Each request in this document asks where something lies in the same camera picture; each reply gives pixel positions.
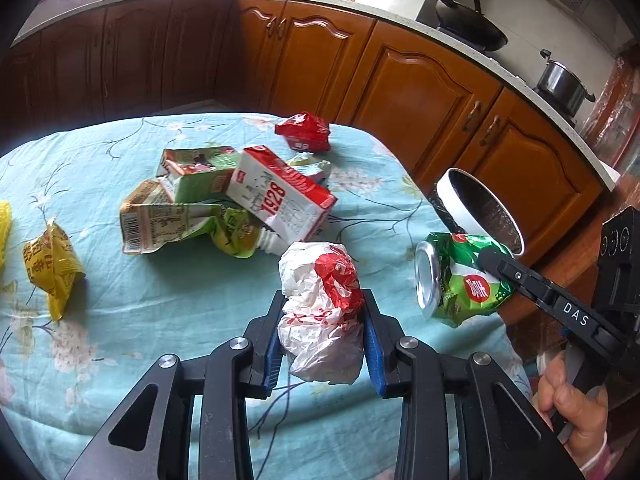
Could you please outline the person's right hand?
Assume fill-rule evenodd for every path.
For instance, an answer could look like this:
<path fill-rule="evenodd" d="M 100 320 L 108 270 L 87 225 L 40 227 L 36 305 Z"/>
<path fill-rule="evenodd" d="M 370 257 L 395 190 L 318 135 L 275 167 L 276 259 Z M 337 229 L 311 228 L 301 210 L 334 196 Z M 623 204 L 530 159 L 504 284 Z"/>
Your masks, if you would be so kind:
<path fill-rule="evenodd" d="M 597 465 L 608 444 L 608 392 L 600 387 L 594 398 L 586 396 L 568 382 L 565 352 L 559 352 L 539 378 L 533 406 L 551 427 L 550 413 L 555 410 L 572 426 L 564 443 L 567 453 L 586 476 Z"/>

